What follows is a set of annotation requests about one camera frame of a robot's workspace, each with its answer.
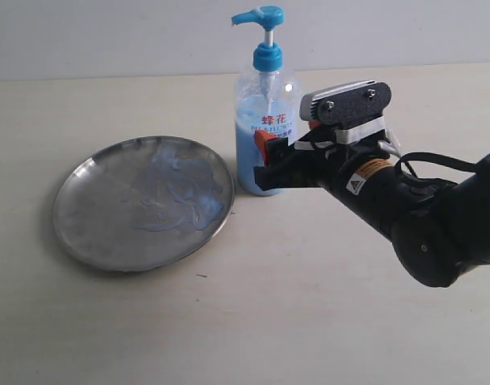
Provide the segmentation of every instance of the white table surface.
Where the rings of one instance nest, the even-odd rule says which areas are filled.
[[[386,121],[406,151],[490,152],[490,64],[301,78],[304,92],[388,82]],[[490,384],[490,267],[421,286],[322,190],[240,193],[203,249],[148,274],[89,273],[60,251],[55,193],[109,144],[186,136],[235,167],[233,80],[0,83],[0,384]]]

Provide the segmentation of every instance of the blue liquid soap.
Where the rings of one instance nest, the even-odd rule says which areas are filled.
[[[265,41],[253,52],[253,67],[247,68],[234,85],[237,181],[248,193],[258,196],[278,194],[280,189],[263,191],[255,183],[254,167],[264,166],[253,135],[257,130],[298,138],[298,109],[302,93],[292,71],[283,67],[282,52],[273,41],[273,29],[284,21],[277,6],[262,6],[232,17],[233,24],[256,22],[265,30]]]

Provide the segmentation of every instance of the metal plate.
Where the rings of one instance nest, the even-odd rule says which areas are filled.
[[[101,270],[137,272],[199,249],[229,217],[235,185],[210,148],[171,136],[127,140],[85,160],[55,199],[63,248]]]

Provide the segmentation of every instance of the screw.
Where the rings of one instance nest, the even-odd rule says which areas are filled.
[[[330,111],[332,108],[334,108],[334,102],[332,102],[331,100],[328,100],[326,103],[326,110],[327,111]]]

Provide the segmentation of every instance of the soap dispenser bottle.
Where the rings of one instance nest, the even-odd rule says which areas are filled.
[[[236,124],[237,181],[248,193],[269,196],[274,189],[262,191],[255,183],[253,168],[264,165],[253,140],[256,130],[287,137],[289,144],[298,138],[300,82],[283,67],[282,51],[273,40],[273,29],[284,22],[278,6],[262,6],[232,17],[232,24],[255,22],[265,31],[264,42],[253,52],[253,65],[239,74],[234,84]]]

